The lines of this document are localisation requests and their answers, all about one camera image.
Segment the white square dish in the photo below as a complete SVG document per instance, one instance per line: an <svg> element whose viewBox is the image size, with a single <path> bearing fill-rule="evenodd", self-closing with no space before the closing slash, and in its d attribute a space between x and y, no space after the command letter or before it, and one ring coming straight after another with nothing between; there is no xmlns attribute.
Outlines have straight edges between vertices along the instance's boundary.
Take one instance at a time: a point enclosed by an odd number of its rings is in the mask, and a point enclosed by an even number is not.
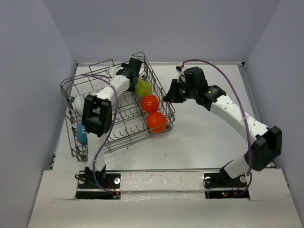
<svg viewBox="0 0 304 228"><path fill-rule="evenodd" d="M148 81L144 81L139 77L138 82L135 85L135 92L140 97L145 97L147 95L152 95L152 86Z"/></svg>

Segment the orange bowl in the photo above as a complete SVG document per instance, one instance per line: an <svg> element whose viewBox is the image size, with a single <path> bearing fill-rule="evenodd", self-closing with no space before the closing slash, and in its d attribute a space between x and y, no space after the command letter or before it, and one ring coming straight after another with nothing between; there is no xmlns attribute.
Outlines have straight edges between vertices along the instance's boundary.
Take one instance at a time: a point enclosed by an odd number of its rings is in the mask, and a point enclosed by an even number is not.
<svg viewBox="0 0 304 228"><path fill-rule="evenodd" d="M167 119L160 112L150 113L147 117L147 125L154 133L160 133L167 128Z"/></svg>
<svg viewBox="0 0 304 228"><path fill-rule="evenodd" d="M148 113L157 112L159 109L159 99L154 95L147 95L141 99L140 106Z"/></svg>

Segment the grey wire dish rack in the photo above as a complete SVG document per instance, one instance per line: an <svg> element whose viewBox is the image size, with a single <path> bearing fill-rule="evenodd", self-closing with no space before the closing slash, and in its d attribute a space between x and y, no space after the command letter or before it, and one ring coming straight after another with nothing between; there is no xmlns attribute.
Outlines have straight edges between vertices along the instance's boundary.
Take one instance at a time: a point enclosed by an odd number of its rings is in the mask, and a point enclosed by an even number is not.
<svg viewBox="0 0 304 228"><path fill-rule="evenodd" d="M134 53L132 57L142 61L139 77L151 84L152 95L159 99L160 106L158 112L162 113L167 119L167 128L164 131L170 131L173 128L175 120L173 106L162 100L165 96L165 91L144 52ZM60 84L63 100L68 106L65 120L69 151L71 156L76 158L78 162L87 161L88 145L81 145L77 141L76 127L81 123L82 117L73 109L73 100L80 94L86 96L98 93L106 87L106 83L91 77L91 75L108 76L108 69L111 66L120 67L121 64L115 63L112 59L90 64L85 72L72 78L64 79ZM113 131L103 149L105 154L128 148L154 136L155 133L147 125L148 113L140 106L141 99L142 97L135 91L126 91L118 97L116 121Z"/></svg>

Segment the blue bowl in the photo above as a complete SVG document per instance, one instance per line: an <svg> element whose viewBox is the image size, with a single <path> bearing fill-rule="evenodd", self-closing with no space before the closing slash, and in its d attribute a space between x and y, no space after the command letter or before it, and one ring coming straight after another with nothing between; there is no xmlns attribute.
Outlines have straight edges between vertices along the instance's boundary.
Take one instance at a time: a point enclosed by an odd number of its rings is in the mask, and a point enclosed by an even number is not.
<svg viewBox="0 0 304 228"><path fill-rule="evenodd" d="M88 145L87 133L85 127L81 123L76 127L76 138L81 145Z"/></svg>

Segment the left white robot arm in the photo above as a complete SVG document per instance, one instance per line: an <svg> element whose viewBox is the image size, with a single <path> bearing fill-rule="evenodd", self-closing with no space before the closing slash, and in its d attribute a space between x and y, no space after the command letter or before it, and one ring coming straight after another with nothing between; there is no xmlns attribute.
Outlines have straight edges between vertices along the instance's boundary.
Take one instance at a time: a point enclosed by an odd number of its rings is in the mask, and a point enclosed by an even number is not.
<svg viewBox="0 0 304 228"><path fill-rule="evenodd" d="M88 161L85 180L96 188L103 188L106 179L106 164L103 148L108 141L116 120L118 97L126 91L134 91L138 82L142 61L130 58L128 63L109 69L110 80L96 74L91 77L106 83L95 95L87 95L82 112L82 125L88 138Z"/></svg>

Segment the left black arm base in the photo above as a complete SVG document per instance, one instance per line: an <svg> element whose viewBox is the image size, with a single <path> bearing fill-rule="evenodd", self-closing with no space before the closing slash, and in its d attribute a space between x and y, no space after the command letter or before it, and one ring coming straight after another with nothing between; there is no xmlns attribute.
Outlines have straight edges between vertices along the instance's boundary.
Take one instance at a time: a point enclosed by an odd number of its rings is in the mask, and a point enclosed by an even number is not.
<svg viewBox="0 0 304 228"><path fill-rule="evenodd" d="M93 173L88 167L75 174L76 198L80 200L119 200L121 198L121 174L102 171Z"/></svg>

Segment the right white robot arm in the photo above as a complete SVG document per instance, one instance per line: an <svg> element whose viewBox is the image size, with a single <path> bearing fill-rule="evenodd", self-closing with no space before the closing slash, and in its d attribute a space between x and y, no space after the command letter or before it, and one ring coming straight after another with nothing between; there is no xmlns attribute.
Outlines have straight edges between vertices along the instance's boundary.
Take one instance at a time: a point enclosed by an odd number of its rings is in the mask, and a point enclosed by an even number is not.
<svg viewBox="0 0 304 228"><path fill-rule="evenodd" d="M250 144L244 155L228 162L211 177L211 183L217 188L230 186L248 170L263 170L281 154L282 131L279 127L268 127L243 112L223 89L217 85L208 85L201 68L177 66L176 70L179 77L172 80L163 101L183 103L193 99L223 119Z"/></svg>

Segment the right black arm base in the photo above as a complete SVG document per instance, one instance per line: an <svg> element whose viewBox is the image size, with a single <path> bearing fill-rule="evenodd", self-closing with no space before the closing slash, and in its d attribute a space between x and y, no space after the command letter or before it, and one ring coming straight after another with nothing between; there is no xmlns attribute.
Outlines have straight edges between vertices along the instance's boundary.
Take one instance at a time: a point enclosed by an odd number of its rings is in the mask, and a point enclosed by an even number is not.
<svg viewBox="0 0 304 228"><path fill-rule="evenodd" d="M204 173L202 184L206 199L250 199L244 174L222 180L219 172L207 172Z"/></svg>

